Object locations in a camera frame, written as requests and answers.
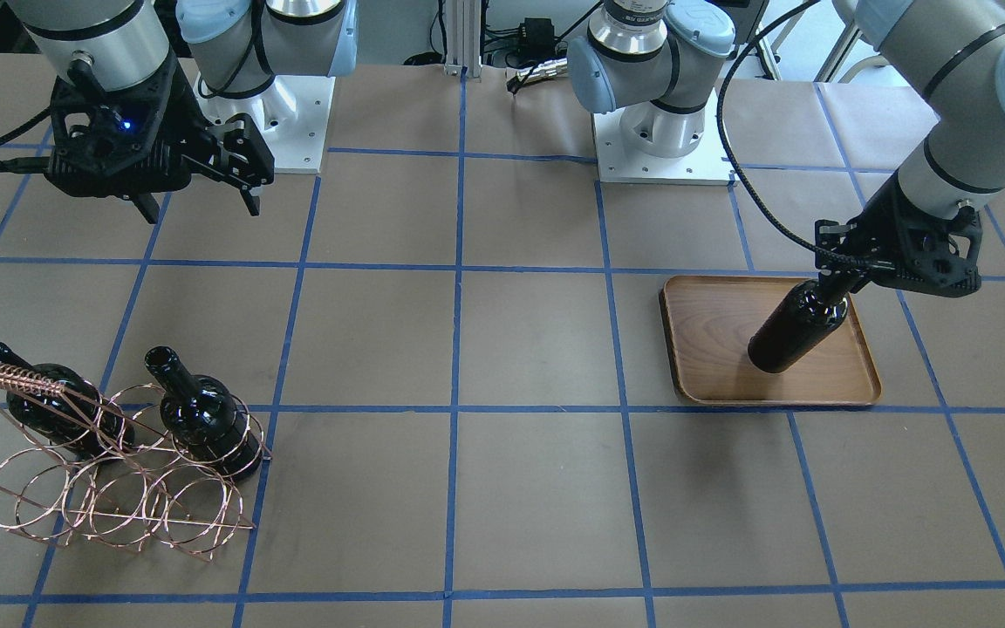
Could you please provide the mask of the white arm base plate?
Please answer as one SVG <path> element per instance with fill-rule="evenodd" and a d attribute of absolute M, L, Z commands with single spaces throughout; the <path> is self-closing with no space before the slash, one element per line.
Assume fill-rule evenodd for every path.
<path fill-rule="evenodd" d="M 236 113 L 247 113 L 260 127 L 279 174 L 319 174 L 325 155 L 332 108 L 334 77 L 279 75 L 266 91 L 247 99 L 206 99 L 206 84 L 196 99 L 208 119 L 223 123 Z"/>
<path fill-rule="evenodd" d="M 717 95 L 702 110 L 670 113 L 650 102 L 591 116 L 603 183 L 727 186 L 736 179 L 715 124 Z"/>

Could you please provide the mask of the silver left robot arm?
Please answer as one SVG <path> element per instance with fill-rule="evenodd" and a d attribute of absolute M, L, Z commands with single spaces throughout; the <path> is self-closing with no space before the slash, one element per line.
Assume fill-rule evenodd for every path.
<path fill-rule="evenodd" d="M 817 288 L 830 302 L 866 283 L 936 297 L 980 288 L 980 210 L 1005 190 L 1005 1 L 837 1 L 844 29 L 817 80 L 841 74 L 857 41 L 873 55 L 854 64 L 894 66 L 937 114 L 937 124 L 858 217 L 820 222 L 814 240 L 787 239 L 815 254 Z M 746 178 L 731 153 L 723 107 L 731 84 L 723 60 L 743 60 L 773 24 L 744 31 L 722 1 L 601 1 L 567 51 L 578 102 L 609 119 L 630 158 L 678 160 L 718 140 L 721 173 Z M 714 89 L 716 79 L 721 87 Z"/>

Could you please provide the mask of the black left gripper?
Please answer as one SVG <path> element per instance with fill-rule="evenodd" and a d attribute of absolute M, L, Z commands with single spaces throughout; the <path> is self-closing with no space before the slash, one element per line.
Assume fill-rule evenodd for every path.
<path fill-rule="evenodd" d="M 834 299 L 876 283 L 933 297 L 968 297 L 981 288 L 981 239 L 980 212 L 972 204 L 953 219 L 933 217 L 906 198 L 894 174 L 844 225 L 815 222 L 821 248 L 815 265 L 824 273 L 820 290 Z"/>

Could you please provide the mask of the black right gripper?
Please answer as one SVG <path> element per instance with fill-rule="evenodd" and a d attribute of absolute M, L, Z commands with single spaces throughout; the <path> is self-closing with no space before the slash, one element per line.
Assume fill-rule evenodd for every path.
<path fill-rule="evenodd" d="M 92 61 L 76 53 L 51 93 L 53 150 L 44 176 L 71 196 L 132 196 L 157 225 L 155 195 L 183 189 L 193 170 L 239 190 L 249 215 L 262 213 L 262 187 L 274 182 L 275 159 L 247 113 L 208 125 L 178 57 L 168 53 L 143 82 L 100 87 Z"/>

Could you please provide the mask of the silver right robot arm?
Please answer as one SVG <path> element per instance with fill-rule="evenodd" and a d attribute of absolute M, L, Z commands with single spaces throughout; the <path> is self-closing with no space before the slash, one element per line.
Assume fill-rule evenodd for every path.
<path fill-rule="evenodd" d="M 358 63 L 355 1 L 179 1 L 188 78 L 151 1 L 12 1 L 51 61 L 44 177 L 77 198 L 122 199 L 156 223 L 155 196 L 200 174 L 249 214 L 279 172 L 316 172 L 338 77 Z"/>

